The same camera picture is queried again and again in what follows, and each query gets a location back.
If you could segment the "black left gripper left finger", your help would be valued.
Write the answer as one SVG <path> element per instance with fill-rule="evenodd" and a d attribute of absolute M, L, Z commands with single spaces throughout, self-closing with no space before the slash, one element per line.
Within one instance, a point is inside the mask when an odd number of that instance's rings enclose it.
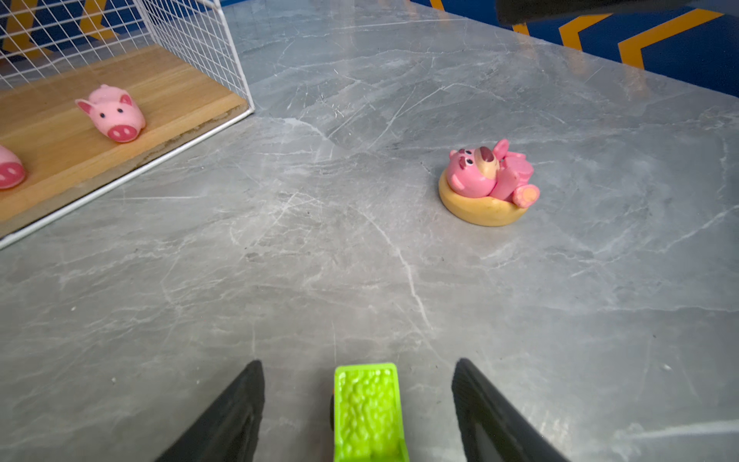
<path fill-rule="evenodd" d="M 251 462 L 264 407 L 263 365 L 254 360 L 157 460 Z"/>

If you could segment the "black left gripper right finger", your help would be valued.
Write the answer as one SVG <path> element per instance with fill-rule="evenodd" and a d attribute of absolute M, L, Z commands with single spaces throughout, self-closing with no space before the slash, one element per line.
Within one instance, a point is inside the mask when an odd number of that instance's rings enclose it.
<path fill-rule="evenodd" d="M 469 462 L 567 462 L 471 360 L 456 363 L 451 390 Z"/>

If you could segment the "green orange toy truck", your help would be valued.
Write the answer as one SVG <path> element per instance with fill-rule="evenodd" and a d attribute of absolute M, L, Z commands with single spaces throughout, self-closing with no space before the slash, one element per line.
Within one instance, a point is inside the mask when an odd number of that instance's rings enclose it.
<path fill-rule="evenodd" d="M 331 417 L 336 462 L 409 461 L 395 364 L 338 367 Z"/>

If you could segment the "pink pig toy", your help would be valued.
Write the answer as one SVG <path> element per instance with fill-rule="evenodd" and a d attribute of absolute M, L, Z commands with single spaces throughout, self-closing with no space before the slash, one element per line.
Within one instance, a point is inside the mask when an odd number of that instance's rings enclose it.
<path fill-rule="evenodd" d="M 119 144 L 133 142 L 146 128 L 144 114 L 136 102 L 118 87 L 101 85 L 87 99 L 76 99 L 75 105 L 102 135 Z"/>
<path fill-rule="evenodd" d="M 10 190 L 26 178 L 26 171 L 19 157 L 11 150 L 0 146 L 0 190 Z"/>

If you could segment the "white wire wooden shelf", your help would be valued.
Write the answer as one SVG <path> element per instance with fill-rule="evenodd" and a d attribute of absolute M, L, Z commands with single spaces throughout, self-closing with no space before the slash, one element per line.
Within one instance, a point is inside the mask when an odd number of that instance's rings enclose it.
<path fill-rule="evenodd" d="M 221 1 L 1 5 L 1 244 L 254 111 Z"/>

